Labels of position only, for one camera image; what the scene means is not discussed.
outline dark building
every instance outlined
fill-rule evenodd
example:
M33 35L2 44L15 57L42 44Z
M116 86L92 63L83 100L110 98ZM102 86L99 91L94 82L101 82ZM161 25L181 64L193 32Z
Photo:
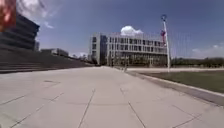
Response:
M68 57L69 53L59 48L41 49L42 53Z
M38 31L37 24L17 13L16 24L0 32L0 44L34 50Z

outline white building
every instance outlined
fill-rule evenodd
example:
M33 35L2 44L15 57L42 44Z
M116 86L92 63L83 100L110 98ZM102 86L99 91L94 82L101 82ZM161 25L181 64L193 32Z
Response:
M148 37L94 34L89 55L100 65L165 65L167 49L163 42Z

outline building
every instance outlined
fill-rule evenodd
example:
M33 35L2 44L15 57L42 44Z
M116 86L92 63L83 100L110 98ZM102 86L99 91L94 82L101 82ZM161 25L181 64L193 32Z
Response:
M40 43L36 41L34 45L34 51L39 51L39 49L40 49Z
M69 56L69 53L67 51L62 50L60 48L41 49L41 52L45 54L52 54L52 55L63 56L63 57Z
M163 42L144 36L94 34L89 55L99 65L165 66L167 49Z
M34 50L38 31L39 26L37 24L17 12L16 24L0 32L0 43Z

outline paved plaza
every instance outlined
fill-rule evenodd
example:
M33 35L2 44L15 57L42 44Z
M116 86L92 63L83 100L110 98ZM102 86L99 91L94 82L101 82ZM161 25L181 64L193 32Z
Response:
M2 128L224 128L221 106L117 69L0 75Z

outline curb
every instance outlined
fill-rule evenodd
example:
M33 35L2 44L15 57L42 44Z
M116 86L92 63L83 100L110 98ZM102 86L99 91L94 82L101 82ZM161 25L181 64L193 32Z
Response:
M141 75L141 74L138 74L135 72L126 72L126 73L131 76L135 76L135 77L139 77L141 79L148 80L148 81L158 84L162 87L172 88L174 90L192 95L194 97L197 97L197 98L209 101L209 102L213 102L217 105L224 106L224 94L212 92L212 91L208 91L205 89L196 88L196 87L192 87L192 86L187 86L185 84L180 84L180 83L176 83L176 82L172 82L172 81L168 81L168 80L163 80L163 79L159 79L159 78L155 78L155 77L151 77L151 76L145 76L145 75Z

